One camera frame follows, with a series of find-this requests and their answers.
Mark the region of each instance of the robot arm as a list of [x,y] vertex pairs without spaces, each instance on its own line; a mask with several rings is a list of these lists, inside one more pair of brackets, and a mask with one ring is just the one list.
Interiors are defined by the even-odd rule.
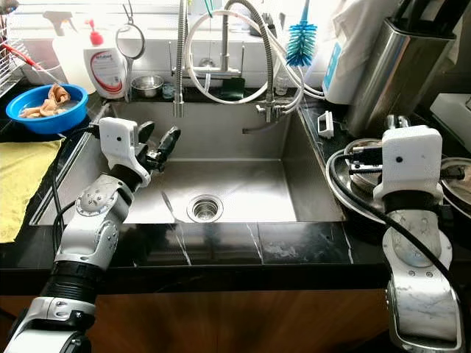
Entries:
[[102,174],[75,203],[64,229],[51,276],[40,296],[13,327],[6,353],[91,352],[85,331],[94,323],[98,284],[118,244],[118,231],[138,188],[163,164],[180,137],[173,127],[157,151],[145,144],[153,123],[103,118],[99,122],[102,152],[110,173]]
[[[449,268],[452,246],[435,213],[443,198],[440,134],[426,126],[390,129],[381,149],[375,201]],[[395,229],[386,231],[383,251],[391,272],[386,296],[392,342],[414,353],[464,352],[462,313],[443,274]]]

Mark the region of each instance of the black cable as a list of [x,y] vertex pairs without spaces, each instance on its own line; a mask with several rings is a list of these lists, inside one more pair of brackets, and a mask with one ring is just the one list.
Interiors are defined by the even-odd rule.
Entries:
[[[87,131],[90,131],[90,127],[84,127],[84,128],[77,129],[71,132],[71,134],[64,140],[62,145],[60,145],[59,151],[57,152],[54,162],[52,163],[52,198],[54,199],[54,205],[56,207],[57,213],[61,211],[59,194],[57,193],[57,167],[59,165],[60,156],[65,151],[65,148],[75,136],[77,136],[80,133],[87,132]],[[63,230],[64,220],[62,217],[60,217],[59,224],[60,224],[61,230]]]
[[61,219],[63,214],[74,205],[75,205],[75,201],[72,201],[70,204],[68,204],[63,209],[61,209],[57,213],[56,217],[54,218],[54,222],[52,222],[52,246],[53,246],[54,256],[56,255],[57,250],[59,249],[60,239],[62,237],[62,230],[60,230],[58,226],[59,219]]
[[448,269],[442,264],[442,262],[428,249],[426,245],[424,245],[419,239],[417,239],[412,233],[410,233],[406,228],[404,228],[401,224],[397,223],[394,219],[390,218],[386,214],[382,213],[381,211],[377,210],[373,206],[369,205],[363,199],[360,199],[354,193],[352,193],[340,180],[339,175],[336,171],[336,163],[339,160],[345,160],[347,158],[352,157],[352,154],[339,154],[335,156],[330,165],[329,165],[329,172],[332,176],[333,181],[339,187],[339,189],[348,197],[350,197],[354,202],[359,204],[365,210],[370,212],[371,214],[375,215],[377,218],[382,220],[385,224],[390,226],[391,228],[395,229],[399,232],[404,238],[409,240],[416,248],[421,251],[425,257],[427,257],[433,265],[440,271],[443,277],[448,281],[450,287],[455,291],[456,297],[458,299],[458,305],[461,308],[461,313],[463,315],[463,326],[464,326],[464,345],[466,347],[466,352],[470,350],[470,323],[471,323],[471,315],[470,315],[470,306],[467,303],[466,296],[464,295],[463,291],[461,290],[459,284]]

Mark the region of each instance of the small white object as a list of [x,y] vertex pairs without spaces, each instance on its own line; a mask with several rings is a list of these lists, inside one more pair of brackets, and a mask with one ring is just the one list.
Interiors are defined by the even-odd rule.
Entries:
[[120,118],[102,118],[99,122],[100,144],[110,169],[116,164],[132,169],[142,179],[141,188],[150,183],[150,175],[135,158],[138,146],[138,125]]
[[[321,130],[320,125],[325,121],[325,129]],[[328,110],[317,118],[317,133],[323,138],[333,137],[333,116]]]
[[418,190],[443,199],[440,180],[442,136],[425,125],[386,130],[382,140],[383,181],[373,190],[381,202],[388,193]]

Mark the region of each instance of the kitchen faucet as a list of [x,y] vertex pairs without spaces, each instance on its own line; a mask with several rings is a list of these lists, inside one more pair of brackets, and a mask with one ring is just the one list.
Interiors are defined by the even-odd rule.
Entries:
[[[266,98],[263,106],[257,105],[257,111],[260,114],[264,114],[265,122],[273,124],[278,122],[282,113],[283,106],[275,105],[275,95],[273,89],[273,59],[272,49],[269,42],[269,36],[266,31],[265,24],[262,17],[258,13],[257,9],[247,0],[229,0],[224,9],[228,10],[235,3],[243,4],[252,14],[256,24],[260,27],[261,37],[263,39],[263,46],[266,52],[266,72],[267,72],[267,89]],[[174,117],[182,118],[184,116],[184,102],[183,102],[183,74],[185,68],[183,67],[183,52],[185,50],[185,42],[188,32],[188,8],[187,1],[180,0],[180,10],[178,16],[178,40],[177,40],[177,66],[175,68],[175,93],[174,93]],[[229,66],[229,54],[228,54],[228,18],[227,15],[223,17],[222,24],[222,52],[221,52],[221,67],[215,68],[211,66],[201,66],[193,68],[194,73],[197,76],[207,77],[212,75],[213,78],[226,79],[233,76],[241,76],[241,71]]]

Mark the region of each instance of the label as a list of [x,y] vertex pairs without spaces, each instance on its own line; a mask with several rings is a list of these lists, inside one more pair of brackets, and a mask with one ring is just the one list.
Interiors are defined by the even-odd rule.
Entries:
[[324,76],[324,87],[326,90],[329,90],[333,75],[336,72],[337,64],[339,63],[340,53],[341,53],[341,48],[340,48],[339,43],[337,42],[336,45],[333,47],[329,66],[327,67],[327,72],[325,73],[325,76]]
[[99,51],[90,59],[91,72],[99,85],[109,93],[119,93],[123,82],[119,76],[119,65],[111,51]]

